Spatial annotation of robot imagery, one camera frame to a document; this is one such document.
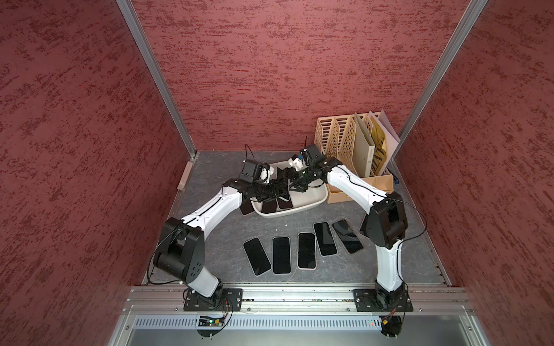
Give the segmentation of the white plastic storage box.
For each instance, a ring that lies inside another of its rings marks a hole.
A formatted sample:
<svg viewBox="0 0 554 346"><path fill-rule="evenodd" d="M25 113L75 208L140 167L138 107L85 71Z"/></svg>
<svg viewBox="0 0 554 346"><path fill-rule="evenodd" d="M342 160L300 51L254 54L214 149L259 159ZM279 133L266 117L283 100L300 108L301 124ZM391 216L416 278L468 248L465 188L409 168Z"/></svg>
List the white plastic storage box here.
<svg viewBox="0 0 554 346"><path fill-rule="evenodd" d="M271 180L285 180L288 185L289 181L287 180L287 177L289 177L289 173L291 173L287 161L280 161L273 164L270 164L271 167L274 168L274 174L271 177ZM277 212L272 214L263 214L261 213L261 206L262 203L257 203L254 200L251 200L252 205L254 207L254 213L257 213L259 216L262 216L266 219L274 219L281 216L289 216L294 213L299 213L305 210L309 210L311 208L315 208L319 206L321 203L323 203L327 198L327 192L323 186L320 187L311 187L307 190L305 193L299 193L295 191L291 191L289 189L289 193L291 196L292 203L294 205L293 209L289 210L278 210Z"/></svg>

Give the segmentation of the black phone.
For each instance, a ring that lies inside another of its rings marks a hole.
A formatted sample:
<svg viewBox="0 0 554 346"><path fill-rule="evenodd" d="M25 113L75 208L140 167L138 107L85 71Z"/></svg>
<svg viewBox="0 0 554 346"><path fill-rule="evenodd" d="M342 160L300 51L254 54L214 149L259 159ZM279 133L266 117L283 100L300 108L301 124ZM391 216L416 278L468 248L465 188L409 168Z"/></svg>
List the black phone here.
<svg viewBox="0 0 554 346"><path fill-rule="evenodd" d="M253 238L245 242L243 248L255 276L260 276L271 269L271 262L260 239Z"/></svg>
<svg viewBox="0 0 554 346"><path fill-rule="evenodd" d="M332 232L330 230L330 225L327 222L315 223L313 225L315 235L317 238L317 244L322 256L331 256L338 253L336 244Z"/></svg>
<svg viewBox="0 0 554 346"><path fill-rule="evenodd" d="M349 254L353 255L364 248L347 220L332 223L332 227Z"/></svg>

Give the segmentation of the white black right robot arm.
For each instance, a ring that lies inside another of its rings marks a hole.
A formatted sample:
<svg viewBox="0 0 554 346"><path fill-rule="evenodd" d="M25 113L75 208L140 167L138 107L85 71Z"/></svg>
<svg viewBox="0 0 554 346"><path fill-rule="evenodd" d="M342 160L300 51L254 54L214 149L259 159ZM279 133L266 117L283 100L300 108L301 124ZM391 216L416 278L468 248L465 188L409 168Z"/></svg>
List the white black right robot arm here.
<svg viewBox="0 0 554 346"><path fill-rule="evenodd" d="M401 271L401 251L408 221L403 199L397 193L387 194L352 173L337 160L320 164L303 164L290 159L288 179L292 187L306 190L316 181L336 187L361 206L366 215L360 233L369 238L377 251L377 276L372 300L382 310L406 305L408 298Z"/></svg>

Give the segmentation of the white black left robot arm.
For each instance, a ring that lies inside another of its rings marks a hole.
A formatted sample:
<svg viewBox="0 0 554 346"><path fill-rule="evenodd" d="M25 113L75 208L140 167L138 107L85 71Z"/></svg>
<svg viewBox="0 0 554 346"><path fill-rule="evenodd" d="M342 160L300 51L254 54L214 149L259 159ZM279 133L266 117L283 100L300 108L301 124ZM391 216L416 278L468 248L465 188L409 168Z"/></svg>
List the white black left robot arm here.
<svg viewBox="0 0 554 346"><path fill-rule="evenodd" d="M212 301L221 297L222 284L205 267L205 240L230 213L246 201L272 201L289 192L285 180L248 183L239 179L226 181L219 192L193 213L169 218L162 227L153 266L179 281L195 293Z"/></svg>

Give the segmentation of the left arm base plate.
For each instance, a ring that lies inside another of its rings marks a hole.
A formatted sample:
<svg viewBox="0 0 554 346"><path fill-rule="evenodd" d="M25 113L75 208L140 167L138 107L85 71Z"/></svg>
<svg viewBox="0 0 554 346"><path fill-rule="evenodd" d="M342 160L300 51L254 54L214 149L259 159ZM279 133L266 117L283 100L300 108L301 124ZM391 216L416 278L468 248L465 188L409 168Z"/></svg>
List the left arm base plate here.
<svg viewBox="0 0 554 346"><path fill-rule="evenodd" d="M236 312L241 310L243 290L240 288L216 289L212 297L202 296L194 290L184 295L184 311Z"/></svg>

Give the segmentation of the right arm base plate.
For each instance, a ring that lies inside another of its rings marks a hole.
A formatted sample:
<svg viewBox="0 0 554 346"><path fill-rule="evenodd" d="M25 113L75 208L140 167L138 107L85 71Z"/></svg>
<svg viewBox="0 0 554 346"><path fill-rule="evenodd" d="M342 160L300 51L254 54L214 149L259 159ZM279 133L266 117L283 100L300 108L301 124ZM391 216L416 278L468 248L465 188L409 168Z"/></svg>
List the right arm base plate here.
<svg viewBox="0 0 554 346"><path fill-rule="evenodd" d="M413 304L408 291L400 287L388 292L384 289L354 289L353 302L358 312L391 313L413 312Z"/></svg>

